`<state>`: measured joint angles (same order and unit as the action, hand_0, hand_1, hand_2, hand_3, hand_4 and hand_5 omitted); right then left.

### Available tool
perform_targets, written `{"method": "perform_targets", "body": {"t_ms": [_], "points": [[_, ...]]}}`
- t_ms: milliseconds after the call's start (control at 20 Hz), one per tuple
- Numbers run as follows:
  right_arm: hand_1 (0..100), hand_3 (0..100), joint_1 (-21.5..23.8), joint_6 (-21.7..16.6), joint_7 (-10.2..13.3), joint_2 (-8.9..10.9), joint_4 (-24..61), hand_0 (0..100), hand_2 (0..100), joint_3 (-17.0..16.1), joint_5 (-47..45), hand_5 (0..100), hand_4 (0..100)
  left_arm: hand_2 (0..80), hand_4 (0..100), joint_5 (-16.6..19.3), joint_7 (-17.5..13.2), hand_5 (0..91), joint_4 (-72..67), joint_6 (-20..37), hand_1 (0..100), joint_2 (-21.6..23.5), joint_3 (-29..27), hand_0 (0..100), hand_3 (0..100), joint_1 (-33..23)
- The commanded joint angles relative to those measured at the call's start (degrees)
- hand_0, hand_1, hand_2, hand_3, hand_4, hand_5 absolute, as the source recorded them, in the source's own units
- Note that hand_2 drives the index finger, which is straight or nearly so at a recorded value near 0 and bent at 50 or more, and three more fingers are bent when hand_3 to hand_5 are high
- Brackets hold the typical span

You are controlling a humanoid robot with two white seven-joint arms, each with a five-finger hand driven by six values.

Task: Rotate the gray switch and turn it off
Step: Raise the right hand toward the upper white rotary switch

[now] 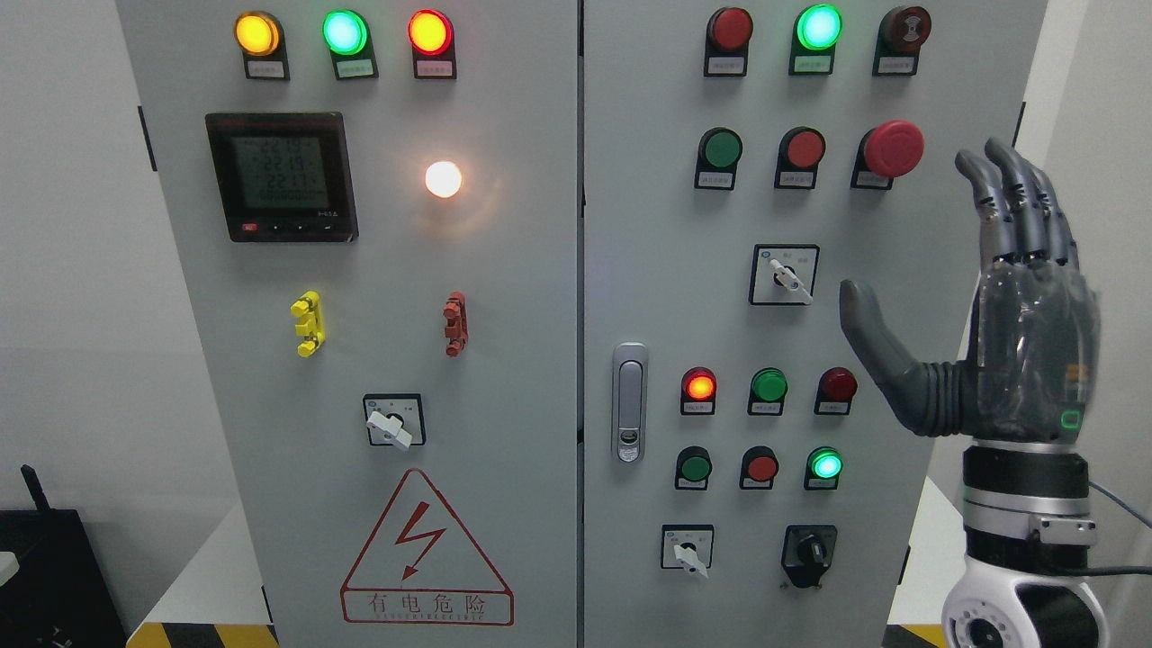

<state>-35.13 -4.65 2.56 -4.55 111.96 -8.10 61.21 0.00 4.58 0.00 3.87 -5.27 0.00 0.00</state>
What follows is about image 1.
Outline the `gray robotic hand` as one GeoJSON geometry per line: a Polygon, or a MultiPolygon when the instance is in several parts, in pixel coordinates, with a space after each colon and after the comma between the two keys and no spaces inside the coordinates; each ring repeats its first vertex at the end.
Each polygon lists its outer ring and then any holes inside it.
{"type": "Polygon", "coordinates": [[[1073,446],[1094,389],[1100,309],[1068,218],[1048,174],[1002,140],[961,150],[955,165],[980,221],[967,357],[914,360],[864,282],[841,282],[842,332],[916,435],[1073,446]]]}

